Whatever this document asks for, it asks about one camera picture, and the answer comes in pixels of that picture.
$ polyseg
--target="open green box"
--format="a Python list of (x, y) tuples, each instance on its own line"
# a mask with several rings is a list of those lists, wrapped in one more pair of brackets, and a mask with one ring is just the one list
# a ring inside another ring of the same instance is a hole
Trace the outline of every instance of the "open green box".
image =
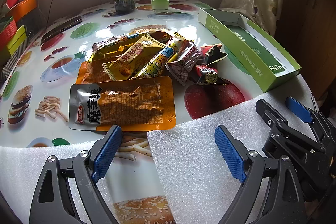
[(296, 76), (301, 67), (268, 33), (241, 14), (201, 9), (198, 20), (236, 56), (263, 92)]

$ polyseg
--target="metal bolt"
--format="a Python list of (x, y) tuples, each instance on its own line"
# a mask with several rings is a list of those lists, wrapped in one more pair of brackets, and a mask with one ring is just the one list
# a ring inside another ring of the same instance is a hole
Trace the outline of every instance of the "metal bolt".
[(281, 159), (282, 159), (283, 161), (289, 161), (289, 157), (286, 156), (286, 155), (282, 155), (282, 156), (281, 156)]
[(53, 162), (56, 159), (55, 156), (50, 156), (47, 158), (48, 162)]
[(258, 152), (255, 151), (255, 150), (250, 150), (250, 151), (249, 151), (249, 154), (250, 154), (251, 157), (256, 157), (256, 156), (258, 156)]
[(87, 150), (83, 150), (79, 153), (79, 155), (82, 157), (82, 158), (85, 158), (87, 155), (89, 154), (89, 152)]

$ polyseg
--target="white foam sheet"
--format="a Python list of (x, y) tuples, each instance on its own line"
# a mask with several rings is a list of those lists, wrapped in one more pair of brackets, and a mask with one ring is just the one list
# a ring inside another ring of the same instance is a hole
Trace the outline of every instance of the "white foam sheet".
[[(29, 224), (30, 206), (35, 187), (48, 156), (56, 155), (58, 159), (75, 157), (80, 151), (89, 150), (94, 143), (38, 148), (0, 147), (0, 190), (23, 224)], [(69, 179), (69, 185), (81, 220), (90, 223), (80, 199), (75, 179)], [(107, 206), (113, 212), (113, 204), (105, 178), (100, 179), (97, 186)]]
[[(285, 106), (292, 96), (313, 109), (311, 91), (301, 75), (252, 100), (176, 125), (171, 130), (151, 131), (148, 140), (160, 181), (177, 224), (216, 224), (223, 217), (240, 186), (234, 179), (214, 140), (215, 128), (224, 124), (248, 150), (262, 152), (269, 127), (256, 113), (255, 103), (265, 99), (288, 120), (289, 126), (315, 139), (309, 126)], [(256, 219), (268, 179), (247, 223)]]

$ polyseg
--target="blue gripper pad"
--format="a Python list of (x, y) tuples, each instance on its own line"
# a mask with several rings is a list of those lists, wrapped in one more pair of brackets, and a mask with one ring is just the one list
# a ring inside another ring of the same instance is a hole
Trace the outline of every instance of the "blue gripper pad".
[(243, 183), (246, 179), (244, 161), (220, 127), (215, 130), (215, 142), (232, 176), (235, 179), (239, 179), (240, 183)]
[(121, 127), (116, 127), (114, 132), (101, 149), (99, 155), (94, 162), (94, 172), (91, 176), (92, 180), (97, 183), (99, 179), (105, 177), (108, 168), (116, 154), (123, 137)]
[(309, 110), (292, 97), (287, 97), (285, 101), (286, 107), (300, 118), (301, 121), (311, 123), (313, 121)]

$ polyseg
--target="smartphone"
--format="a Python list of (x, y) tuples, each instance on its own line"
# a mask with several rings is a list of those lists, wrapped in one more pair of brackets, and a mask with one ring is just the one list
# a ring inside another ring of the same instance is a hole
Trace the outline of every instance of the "smartphone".
[(57, 27), (53, 28), (51, 31), (47, 32), (41, 39), (41, 45), (48, 41), (49, 39), (55, 37), (56, 35), (58, 35), (61, 32), (64, 32), (65, 30), (68, 30), (70, 28), (72, 28), (73, 26), (78, 25), (79, 23), (82, 22), (82, 17), (81, 16), (77, 16), (74, 17), (70, 20), (68, 20), (65, 23), (62, 23), (60, 25), (58, 25)]

